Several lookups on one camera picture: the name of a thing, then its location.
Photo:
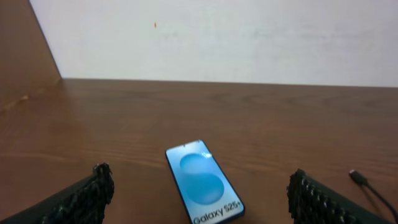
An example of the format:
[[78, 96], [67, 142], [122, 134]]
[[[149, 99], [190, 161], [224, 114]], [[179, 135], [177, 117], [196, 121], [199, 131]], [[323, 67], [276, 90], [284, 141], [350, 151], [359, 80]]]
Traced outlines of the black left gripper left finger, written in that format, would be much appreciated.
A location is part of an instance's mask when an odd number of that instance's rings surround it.
[[114, 180], [108, 163], [97, 164], [93, 173], [1, 224], [102, 224], [104, 211], [114, 195]]

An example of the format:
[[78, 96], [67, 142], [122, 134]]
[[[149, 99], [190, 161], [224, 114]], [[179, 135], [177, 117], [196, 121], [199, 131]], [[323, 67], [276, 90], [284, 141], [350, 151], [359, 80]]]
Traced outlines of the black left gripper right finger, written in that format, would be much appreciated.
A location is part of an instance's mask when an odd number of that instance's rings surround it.
[[294, 224], [388, 224], [348, 198], [299, 169], [287, 186], [289, 213]]

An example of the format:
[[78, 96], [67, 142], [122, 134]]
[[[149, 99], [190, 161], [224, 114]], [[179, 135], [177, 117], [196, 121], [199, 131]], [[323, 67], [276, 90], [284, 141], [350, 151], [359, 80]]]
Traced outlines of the blue Galaxy smartphone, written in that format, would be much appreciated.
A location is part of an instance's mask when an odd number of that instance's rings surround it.
[[201, 139], [165, 151], [174, 181], [192, 224], [226, 223], [246, 207]]

